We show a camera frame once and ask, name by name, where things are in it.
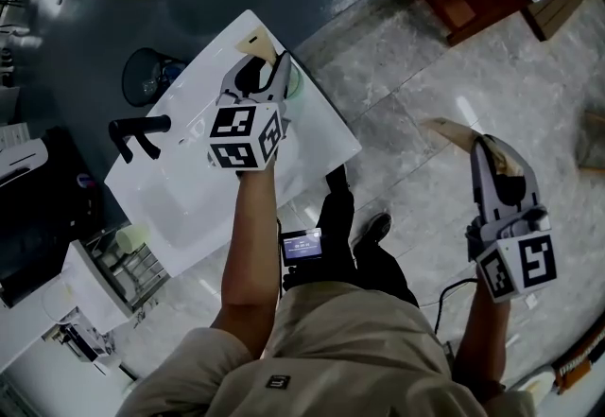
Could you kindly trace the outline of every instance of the white box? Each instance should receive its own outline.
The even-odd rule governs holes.
[[[221,106],[206,142],[217,167],[264,170],[284,136],[277,103]]]
[[[496,303],[534,292],[557,279],[550,231],[498,239],[476,262]]]

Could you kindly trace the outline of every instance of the white wall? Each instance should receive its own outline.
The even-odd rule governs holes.
[[[55,278],[12,308],[0,307],[0,373],[55,323],[76,307],[65,285]]]
[[[131,380],[115,370],[103,376],[65,345],[34,342],[5,376],[42,417],[113,417]]]
[[[563,395],[550,393],[538,408],[539,417],[585,417],[605,392],[605,356]]]

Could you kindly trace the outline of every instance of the black shoe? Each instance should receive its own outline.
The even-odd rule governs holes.
[[[349,191],[349,183],[347,182],[347,170],[344,165],[339,166],[336,170],[331,171],[325,176],[328,182],[330,192]]]
[[[374,216],[368,222],[366,232],[361,236],[356,245],[364,243],[378,244],[389,233],[392,221],[392,217],[386,212]]]

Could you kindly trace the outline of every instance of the dark gray floor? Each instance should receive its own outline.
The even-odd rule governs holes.
[[[294,47],[354,1],[64,0],[58,7],[55,0],[39,0],[33,21],[42,45],[15,56],[31,66],[23,118],[34,135],[55,123],[66,127],[102,182],[117,156],[108,122],[148,111],[132,108],[121,94],[122,67],[134,50],[149,46],[191,60],[245,9]],[[104,199],[108,222],[121,220],[107,189]]]

